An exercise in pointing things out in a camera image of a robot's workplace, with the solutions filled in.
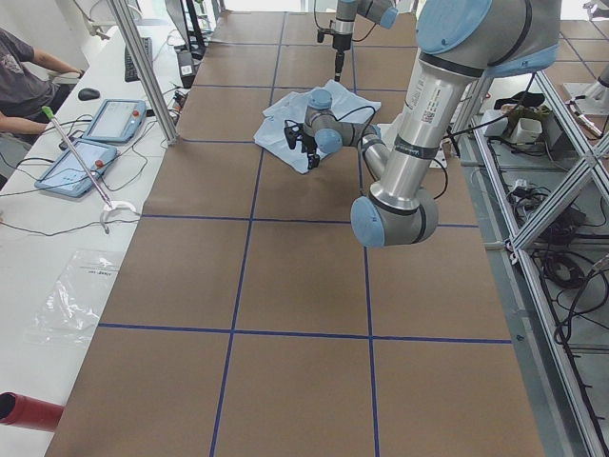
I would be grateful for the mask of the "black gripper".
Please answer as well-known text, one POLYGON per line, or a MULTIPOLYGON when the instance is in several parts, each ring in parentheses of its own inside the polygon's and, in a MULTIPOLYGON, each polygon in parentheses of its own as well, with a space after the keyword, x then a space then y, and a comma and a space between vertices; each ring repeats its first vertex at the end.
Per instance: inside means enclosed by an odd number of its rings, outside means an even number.
POLYGON ((290 149, 295 149, 296 144, 301 143, 301 150, 302 153, 306 154, 309 170, 319 166, 317 143, 313 136, 305 133, 304 123, 298 123, 291 119, 284 120, 284 135, 290 149))
POLYGON ((351 49, 352 34, 339 33, 338 31, 330 28, 318 28, 317 42, 322 43, 327 35, 332 37, 332 48, 336 50, 334 61, 334 80, 336 82, 340 82, 344 68, 344 52, 351 49))

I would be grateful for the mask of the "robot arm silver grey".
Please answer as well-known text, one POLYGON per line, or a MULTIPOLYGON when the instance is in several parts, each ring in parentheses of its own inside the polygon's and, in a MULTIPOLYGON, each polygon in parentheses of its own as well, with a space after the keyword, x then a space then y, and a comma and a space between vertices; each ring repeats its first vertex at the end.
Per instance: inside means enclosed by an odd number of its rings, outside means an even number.
POLYGON ((393 147, 373 126, 338 120, 331 96, 316 89, 304 121, 284 124, 291 149, 311 165, 319 151, 355 147, 375 181, 354 201, 351 227, 368 248, 424 241, 438 224, 438 208, 422 187, 466 87, 483 76, 501 78, 544 70, 558 52, 559 1, 428 1, 416 24, 417 70, 404 100, 393 147))
POLYGON ((336 51, 334 63, 334 80, 341 81, 345 53, 352 48, 353 33, 357 16, 373 23, 376 26, 391 29, 398 17, 398 9, 393 1, 382 0, 340 0, 337 2, 335 18, 329 22, 327 28, 322 28, 314 16, 317 28, 317 42, 322 43, 326 36, 332 37, 332 48, 336 51))

